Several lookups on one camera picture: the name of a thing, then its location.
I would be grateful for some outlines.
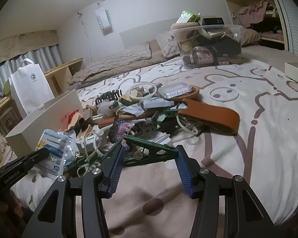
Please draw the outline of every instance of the cartoon pattern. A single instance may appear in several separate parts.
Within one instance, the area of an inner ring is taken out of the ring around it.
[[[174,58],[85,87],[78,95],[83,105],[91,104],[98,94],[113,89],[125,92],[143,81],[196,85],[202,101],[238,112],[237,136],[211,131],[189,137],[179,132],[173,143],[182,144],[190,157],[219,176],[242,175],[275,224],[294,214],[298,208],[298,83],[257,60],[187,69],[180,58]],[[231,87],[239,96],[215,101],[209,94],[216,87]],[[124,168],[117,192],[103,203],[111,233],[121,237],[188,237],[196,211],[196,201],[184,194],[173,161]]]

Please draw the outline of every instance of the green snack bag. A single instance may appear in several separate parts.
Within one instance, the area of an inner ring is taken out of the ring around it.
[[[183,10],[180,18],[177,20],[177,23],[199,22],[200,20],[201,20],[200,14],[195,15],[188,10]]]

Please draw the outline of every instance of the crocheted item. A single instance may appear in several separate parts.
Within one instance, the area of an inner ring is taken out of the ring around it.
[[[115,119],[113,125],[109,129],[108,138],[111,143],[117,142],[119,139],[123,138],[124,134],[129,134],[131,128],[134,126],[133,123],[126,122],[123,119]],[[121,145],[125,150],[129,150],[130,147],[127,145],[125,140],[121,141]]]

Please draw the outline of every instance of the pink blanket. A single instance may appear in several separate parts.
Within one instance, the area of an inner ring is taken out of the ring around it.
[[[272,3],[270,0],[261,0],[255,5],[240,8],[235,16],[235,21],[244,28],[249,28],[252,23],[263,21],[267,5],[270,3]]]

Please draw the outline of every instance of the clear plastic storage box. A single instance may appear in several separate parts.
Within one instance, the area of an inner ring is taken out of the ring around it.
[[[239,25],[208,25],[170,31],[183,63],[192,68],[241,63]]]

